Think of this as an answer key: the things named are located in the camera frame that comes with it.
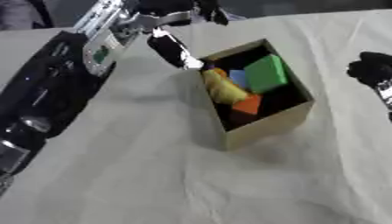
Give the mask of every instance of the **open box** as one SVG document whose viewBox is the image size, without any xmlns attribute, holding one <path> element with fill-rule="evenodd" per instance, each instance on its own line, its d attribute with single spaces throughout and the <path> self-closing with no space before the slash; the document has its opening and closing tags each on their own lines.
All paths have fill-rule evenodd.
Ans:
<svg viewBox="0 0 392 224">
<path fill-rule="evenodd" d="M 205 57 L 204 60 L 213 61 L 217 67 L 226 71 L 242 70 L 270 53 L 280 56 L 270 42 L 262 39 L 218 52 Z M 229 121 L 231 106 L 213 102 L 204 83 L 202 84 L 205 96 L 208 97 L 209 110 L 217 122 L 217 129 L 223 137 L 226 150 L 238 149 L 262 137 L 283 134 L 296 128 L 306 119 L 314 103 L 313 97 L 284 59 L 281 59 L 289 84 L 263 94 L 257 120 L 242 126 Z"/>
</svg>

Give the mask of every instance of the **orange block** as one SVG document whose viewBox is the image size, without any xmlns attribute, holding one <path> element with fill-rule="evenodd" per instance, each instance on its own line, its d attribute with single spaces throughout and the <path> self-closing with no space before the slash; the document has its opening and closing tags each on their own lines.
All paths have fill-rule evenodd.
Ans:
<svg viewBox="0 0 392 224">
<path fill-rule="evenodd" d="M 239 101 L 233 105 L 233 109 L 256 116 L 261 102 L 262 97 L 259 94 L 252 94 L 245 101 Z"/>
</svg>

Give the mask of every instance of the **green cube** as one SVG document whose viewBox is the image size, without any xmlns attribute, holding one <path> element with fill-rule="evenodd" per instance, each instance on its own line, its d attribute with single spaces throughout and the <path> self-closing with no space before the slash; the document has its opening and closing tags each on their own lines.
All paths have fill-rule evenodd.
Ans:
<svg viewBox="0 0 392 224">
<path fill-rule="evenodd" d="M 274 54 L 246 66 L 245 75 L 254 94 L 262 94 L 288 83 L 282 60 Z"/>
</svg>

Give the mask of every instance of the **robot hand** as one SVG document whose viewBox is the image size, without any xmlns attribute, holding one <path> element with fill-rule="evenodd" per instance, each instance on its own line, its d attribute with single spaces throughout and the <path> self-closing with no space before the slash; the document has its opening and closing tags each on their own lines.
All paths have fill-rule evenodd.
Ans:
<svg viewBox="0 0 392 224">
<path fill-rule="evenodd" d="M 392 56 L 378 52 L 363 52 L 360 60 L 349 65 L 347 73 L 372 88 L 389 109 L 392 121 Z"/>
<path fill-rule="evenodd" d="M 0 94 L 0 179 L 20 173 L 73 122 L 140 34 L 152 33 L 149 46 L 175 67 L 201 69 L 204 63 L 161 28 L 189 24 L 195 7 L 208 21 L 228 23 L 216 0 L 142 0 L 134 8 L 99 0 L 73 31 L 42 47 Z"/>
</svg>

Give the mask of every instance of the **table surface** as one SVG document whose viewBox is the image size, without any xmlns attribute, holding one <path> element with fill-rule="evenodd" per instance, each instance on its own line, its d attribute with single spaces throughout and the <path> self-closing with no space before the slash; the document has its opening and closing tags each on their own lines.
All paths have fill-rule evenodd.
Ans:
<svg viewBox="0 0 392 224">
<path fill-rule="evenodd" d="M 141 37 L 77 121 L 0 200 L 1 223 L 391 223 L 392 125 L 346 75 L 392 54 L 391 10 L 196 24 L 173 33 L 201 57 L 266 38 L 316 99 L 283 136 L 222 152 L 197 77 Z M 0 32 L 0 83 L 58 30 Z"/>
</svg>

